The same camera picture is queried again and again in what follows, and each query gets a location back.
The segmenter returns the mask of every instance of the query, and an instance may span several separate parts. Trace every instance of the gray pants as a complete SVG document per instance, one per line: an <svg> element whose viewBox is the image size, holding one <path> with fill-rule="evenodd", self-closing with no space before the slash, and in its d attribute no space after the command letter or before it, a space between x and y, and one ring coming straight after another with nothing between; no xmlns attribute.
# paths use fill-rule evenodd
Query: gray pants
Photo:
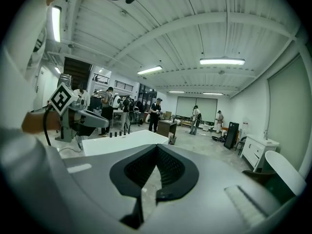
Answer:
<svg viewBox="0 0 312 234"><path fill-rule="evenodd" d="M126 131L128 130L129 126L130 126L130 120L129 120L129 113L122 113L122 120L121 120L121 130L124 131L124 125L125 123L127 123L126 125Z"/></svg>
<svg viewBox="0 0 312 234"><path fill-rule="evenodd" d="M196 120L192 121L192 125L191 125L191 134L196 135L197 132L197 127L196 127Z"/></svg>

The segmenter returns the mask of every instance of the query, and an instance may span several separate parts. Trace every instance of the dresser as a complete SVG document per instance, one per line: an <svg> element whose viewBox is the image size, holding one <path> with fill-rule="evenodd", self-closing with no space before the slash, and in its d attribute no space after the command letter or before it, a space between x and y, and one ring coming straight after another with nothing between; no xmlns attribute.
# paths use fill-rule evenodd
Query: dresser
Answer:
<svg viewBox="0 0 312 234"><path fill-rule="evenodd" d="M240 155L248 160L252 165L253 171L262 168L264 162L264 154L271 150L275 151L279 143L271 139L263 139L256 135L247 135L244 149Z"/></svg>

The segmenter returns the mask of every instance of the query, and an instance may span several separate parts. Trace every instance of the brown table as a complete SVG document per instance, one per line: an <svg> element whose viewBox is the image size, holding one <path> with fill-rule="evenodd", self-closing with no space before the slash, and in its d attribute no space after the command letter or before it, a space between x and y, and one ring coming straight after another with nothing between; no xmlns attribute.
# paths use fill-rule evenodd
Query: brown table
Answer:
<svg viewBox="0 0 312 234"><path fill-rule="evenodd" d="M168 137L169 133L176 135L176 123L176 120L174 122L172 120L160 120L157 133L165 137Z"/></svg>

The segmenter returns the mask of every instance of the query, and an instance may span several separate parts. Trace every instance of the black chair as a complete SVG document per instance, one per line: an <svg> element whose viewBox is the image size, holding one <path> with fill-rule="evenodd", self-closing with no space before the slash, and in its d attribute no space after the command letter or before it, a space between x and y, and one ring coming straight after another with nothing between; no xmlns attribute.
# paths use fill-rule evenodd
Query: black chair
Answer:
<svg viewBox="0 0 312 234"><path fill-rule="evenodd" d="M239 151L238 151L238 155L240 154L240 152L243 150L243 148L244 148L244 146L245 146L245 141L246 141L246 136L245 137L243 137L241 140L240 140L240 142L238 142L237 143L237 145L236 145L236 147L235 147L235 151L236 151L236 149L237 149L237 146L238 145L240 145L240 147L239 147Z"/></svg>

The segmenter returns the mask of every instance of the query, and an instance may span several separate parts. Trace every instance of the floor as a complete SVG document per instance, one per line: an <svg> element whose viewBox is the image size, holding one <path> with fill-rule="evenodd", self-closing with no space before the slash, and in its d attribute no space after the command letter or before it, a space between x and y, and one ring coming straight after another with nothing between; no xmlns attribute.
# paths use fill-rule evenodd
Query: floor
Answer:
<svg viewBox="0 0 312 234"><path fill-rule="evenodd" d="M133 125L131 126L131 132L136 132L140 130L148 129L147 124L143 124L142 126ZM119 126L115 126L112 132L119 132ZM195 152L198 154L207 155L219 160L226 162L227 164L233 166L238 171L242 172L244 170L250 170L250 166L244 158L240 158L238 154L238 150L234 151L234 149L229 150L223 146L223 143L218 143L212 140L211 136L219 137L220 134L215 132L205 132L201 129L197 130L197 135L193 136L189 134L189 127L177 127L176 128L176 142L175 146L180 147L191 152ZM89 139L98 138L98 131L94 131ZM58 148L59 154L62 158L72 158L72 157L80 157L84 156L83 150L79 148L79 145L76 140L73 140L71 143L65 143L54 140L58 134L55 131L50 131L49 138L51 141L51 145ZM38 139L45 145L47 145L47 141L45 139L44 134L37 135ZM142 189L142 206L143 206L143 215L146 219L148 215L153 211L156 207L155 203L155 195L156 191L161 189L160 182L160 173L157 167L154 169L152 175L149 180L146 182L145 186Z"/></svg>

